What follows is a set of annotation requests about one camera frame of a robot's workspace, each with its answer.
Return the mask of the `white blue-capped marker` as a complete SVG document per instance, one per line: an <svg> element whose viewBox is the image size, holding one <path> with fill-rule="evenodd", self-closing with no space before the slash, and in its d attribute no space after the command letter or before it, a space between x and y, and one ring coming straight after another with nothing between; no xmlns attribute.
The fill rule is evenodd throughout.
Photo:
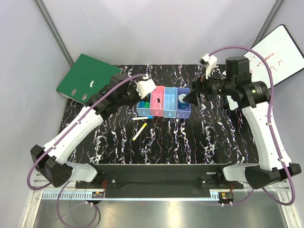
<svg viewBox="0 0 304 228"><path fill-rule="evenodd" d="M146 120L146 119L153 119L153 116L140 116L140 117L134 117L131 120L135 121L135 120Z"/></svg>

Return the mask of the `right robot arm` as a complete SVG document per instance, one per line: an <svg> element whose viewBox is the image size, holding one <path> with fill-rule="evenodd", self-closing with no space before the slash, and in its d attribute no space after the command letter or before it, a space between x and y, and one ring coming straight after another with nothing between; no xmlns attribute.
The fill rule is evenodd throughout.
<svg viewBox="0 0 304 228"><path fill-rule="evenodd" d="M226 59L226 77L214 78L217 58L206 54L200 63L206 72L193 80L192 89L184 101L200 104L200 95L230 96L245 116L258 152L258 164L234 164L225 166L216 178L220 188L227 188L233 181L243 182L257 190L283 181L287 176L301 173L301 166L293 163L279 137L270 108L270 92L262 82L252 82L249 59L243 56Z"/></svg>

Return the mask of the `pink bin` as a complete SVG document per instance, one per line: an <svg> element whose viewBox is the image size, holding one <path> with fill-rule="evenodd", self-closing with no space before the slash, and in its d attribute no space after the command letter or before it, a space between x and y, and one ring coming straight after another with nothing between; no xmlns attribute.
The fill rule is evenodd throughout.
<svg viewBox="0 0 304 228"><path fill-rule="evenodd" d="M151 93L150 113L152 116L163 116L164 90L165 86L156 86L156 89ZM161 99L162 109L159 108L158 97Z"/></svg>

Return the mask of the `yellow-tipped white marker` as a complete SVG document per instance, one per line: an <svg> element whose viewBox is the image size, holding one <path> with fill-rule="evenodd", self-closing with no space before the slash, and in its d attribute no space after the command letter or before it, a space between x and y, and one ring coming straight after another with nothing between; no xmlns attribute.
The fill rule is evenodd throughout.
<svg viewBox="0 0 304 228"><path fill-rule="evenodd" d="M132 138L133 141L135 141L135 140L138 138L138 136L139 136L140 133L145 129L146 126L147 126L147 123L144 123L144 124L142 125L142 127L138 130L138 132L136 133L136 135Z"/></svg>

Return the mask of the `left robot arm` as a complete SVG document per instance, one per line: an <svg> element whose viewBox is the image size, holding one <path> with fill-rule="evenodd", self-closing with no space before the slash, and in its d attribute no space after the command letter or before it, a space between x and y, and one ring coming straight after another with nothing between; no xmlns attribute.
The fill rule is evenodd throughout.
<svg viewBox="0 0 304 228"><path fill-rule="evenodd" d="M92 95L76 118L54 139L44 146L30 149L33 166L27 175L31 190L44 187L33 186L30 178L37 170L48 180L46 186L60 187L69 181L85 181L98 188L103 181L102 172L94 165L68 162L68 157L81 141L96 127L106 121L124 105L133 106L155 89L153 80L145 74L127 76L116 74L98 93Z"/></svg>

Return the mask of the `black marker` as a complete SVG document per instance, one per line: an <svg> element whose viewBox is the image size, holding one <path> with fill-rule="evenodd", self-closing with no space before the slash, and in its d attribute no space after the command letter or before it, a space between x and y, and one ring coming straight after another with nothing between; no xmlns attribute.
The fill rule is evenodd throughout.
<svg viewBox="0 0 304 228"><path fill-rule="evenodd" d="M148 94L148 95L146 96L146 98L145 98L145 102L149 102L149 103L150 103L150 99L151 99L151 95Z"/></svg>

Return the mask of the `green eraser cap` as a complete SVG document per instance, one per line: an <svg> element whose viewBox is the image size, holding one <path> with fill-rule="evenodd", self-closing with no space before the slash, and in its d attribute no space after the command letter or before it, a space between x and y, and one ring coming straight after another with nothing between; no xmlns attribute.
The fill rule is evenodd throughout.
<svg viewBox="0 0 304 228"><path fill-rule="evenodd" d="M150 108L150 103L149 102L145 102L144 108Z"/></svg>

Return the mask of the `blue cleaning gel jar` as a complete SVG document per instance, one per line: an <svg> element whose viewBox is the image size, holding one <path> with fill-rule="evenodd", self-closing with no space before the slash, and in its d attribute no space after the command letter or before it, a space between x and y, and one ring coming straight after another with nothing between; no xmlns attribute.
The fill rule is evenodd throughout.
<svg viewBox="0 0 304 228"><path fill-rule="evenodd" d="M189 106L189 102L185 101L186 96L186 94L180 94L178 96L178 108L181 110L186 109Z"/></svg>

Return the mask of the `thin white pen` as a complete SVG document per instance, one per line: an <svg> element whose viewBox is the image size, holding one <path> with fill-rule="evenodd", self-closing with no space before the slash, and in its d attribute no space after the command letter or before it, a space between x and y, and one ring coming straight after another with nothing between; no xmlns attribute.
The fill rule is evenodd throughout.
<svg viewBox="0 0 304 228"><path fill-rule="evenodd" d="M161 99L158 97L157 98L158 104L159 104L159 108L162 109L162 103L161 103Z"/></svg>

